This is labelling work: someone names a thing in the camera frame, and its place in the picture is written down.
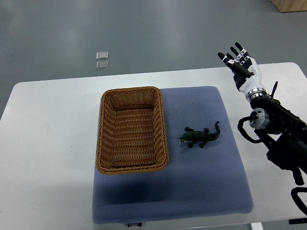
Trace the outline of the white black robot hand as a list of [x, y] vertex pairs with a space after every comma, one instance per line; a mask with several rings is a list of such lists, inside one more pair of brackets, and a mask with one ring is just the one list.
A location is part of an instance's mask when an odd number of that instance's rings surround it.
[[244, 94], [248, 102], [257, 94], [264, 95], [266, 90], [262, 85], [262, 74], [255, 59], [238, 42], [235, 43], [235, 47], [230, 47], [230, 50], [232, 55], [219, 52], [218, 57], [232, 71], [238, 91]]

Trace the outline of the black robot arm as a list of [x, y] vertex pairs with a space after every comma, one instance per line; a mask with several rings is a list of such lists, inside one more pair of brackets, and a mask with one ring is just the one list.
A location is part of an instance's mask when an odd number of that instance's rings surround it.
[[250, 126], [263, 143], [267, 158], [282, 170], [290, 170], [297, 185], [303, 185], [302, 173], [307, 172], [307, 124], [285, 109], [273, 94], [263, 88], [248, 92], [253, 109]]

